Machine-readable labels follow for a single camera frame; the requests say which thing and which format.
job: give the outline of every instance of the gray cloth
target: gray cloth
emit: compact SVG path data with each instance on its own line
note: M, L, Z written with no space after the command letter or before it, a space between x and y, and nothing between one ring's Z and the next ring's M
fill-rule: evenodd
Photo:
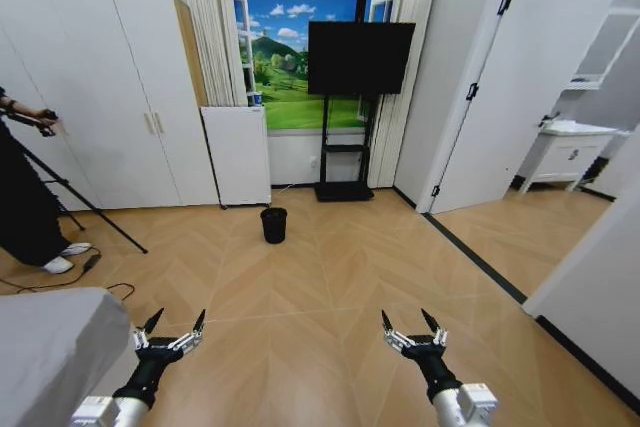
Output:
M129 325L104 289L0 297L0 425L69 425L124 351Z

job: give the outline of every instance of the white curtain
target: white curtain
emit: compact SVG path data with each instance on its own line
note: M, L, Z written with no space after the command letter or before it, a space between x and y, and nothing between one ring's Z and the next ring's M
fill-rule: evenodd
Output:
M414 22L416 28L411 40L402 92L386 95L378 105L371 137L369 187L393 186L430 10L431 0L393 0L391 22Z
M233 0L187 0L210 106L247 105Z

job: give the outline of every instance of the black stand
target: black stand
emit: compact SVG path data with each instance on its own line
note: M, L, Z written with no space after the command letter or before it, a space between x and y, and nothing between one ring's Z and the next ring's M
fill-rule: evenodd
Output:
M15 120L15 121L20 122L20 123L25 124L25 125L30 125L30 126L33 126L33 127L37 127L40 130L40 132L42 133L42 135L45 136L45 137L51 137L51 136L55 135L55 133L50 128L44 127L43 124L41 124L40 122L38 122L36 120L33 120L33 119L30 119L28 117L22 116L20 114L8 113L8 112L6 112L5 109L0 109L0 115L6 115L11 120ZM135 245L138 249L140 249L140 251L143 254L146 254L146 253L149 252L142 245L140 245L138 242L136 242L136 240L133 237L131 237L129 234L127 234L124 230L122 230L109 217L104 215L104 212L102 212L102 209L100 209L99 207L96 207L95 205L93 205L80 192L78 192L76 189L71 187L71 185L69 184L68 180L63 179L62 177L60 177L53 169L51 169L47 164L42 162L38 157L36 157L36 155L33 152L31 152L29 149L27 149L24 145L22 145L16 139L13 139L13 140L20 147L20 150L22 151L22 153L28 159L30 159L34 164L36 164L38 167L40 167L42 170L44 170L47 174L49 174L51 177L53 177L54 180L47 181L47 183L56 182L56 183L62 185L65 189L67 189L69 192L71 192L80 202L82 202L84 205L89 207L92 212L94 212L95 214L99 215L102 218L102 220L104 220L107 224L109 224L111 227L113 227L120 235L122 235L125 239L127 239L129 242L131 242L133 245ZM62 205L62 203L59 200L58 200L58 204L61 207L62 212L66 213L67 215L69 215L69 217L71 217L71 220L73 220L73 222L80 228L80 230L85 230L85 228L80 224L80 222L78 222L78 220L73 215L71 215L71 213L66 209L66 207L64 207Z
M109 217L104 215L104 212L102 212L102 209L100 209L99 207L96 207L95 205L93 205L91 202L89 202L89 200L87 200L85 198L84 195L82 195L76 189L71 187L71 184L69 184L68 180L63 179L62 177L60 177L53 169L51 169L47 164L42 162L38 157L35 156L35 154L33 152L31 152L29 149L27 149L24 145L22 145L17 140L16 140L16 143L20 146L20 149L22 150L22 153L24 155L26 155L27 158L29 158L34 164L36 164L38 167L40 167L42 170L44 170L47 174L49 174L51 177L53 177L53 179L57 183L59 183L60 185L64 186L64 188L67 189L69 192L71 192L80 202L82 202L84 205L89 207L93 213L99 215L102 218L102 220L104 220L107 224L109 224L111 227L113 227L120 235L122 235L125 239L127 239L129 242L131 242L133 245L135 245L138 249L140 249L140 251L143 254L146 254L146 253L149 252L147 249L142 247L138 242L136 242L136 240L133 237L131 237L129 234L127 234L124 230L122 230L118 226L118 224L116 224L113 220L111 220ZM80 227L80 229L84 230L84 227L82 227L78 223L78 221L75 220L75 218L73 216L71 216L71 217L72 217L73 221Z
M364 22L364 11L367 0L356 0L356 22ZM316 197L320 202L339 202L354 200L370 200L373 191L367 185L369 175L369 140L376 116L376 98L368 98L370 102L367 112L367 122L364 129L362 144L329 144L329 95L325 94L322 113L322 150L320 152L320 182L315 184ZM327 182L327 153L332 152L361 152L358 180L353 182Z

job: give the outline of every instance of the television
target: television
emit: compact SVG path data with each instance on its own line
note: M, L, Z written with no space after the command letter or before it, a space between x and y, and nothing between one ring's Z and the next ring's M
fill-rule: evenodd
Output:
M415 24L309 22L310 94L398 94Z

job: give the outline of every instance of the person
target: person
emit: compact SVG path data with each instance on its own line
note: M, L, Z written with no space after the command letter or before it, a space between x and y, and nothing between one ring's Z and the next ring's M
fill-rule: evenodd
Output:
M46 110L34 110L9 97L0 87L0 106L9 112L26 115L45 125L55 120L45 117ZM61 274L73 267L65 257L86 252L87 242L72 244L60 231L57 198L38 177L20 149L20 144L0 121L0 247L22 262Z

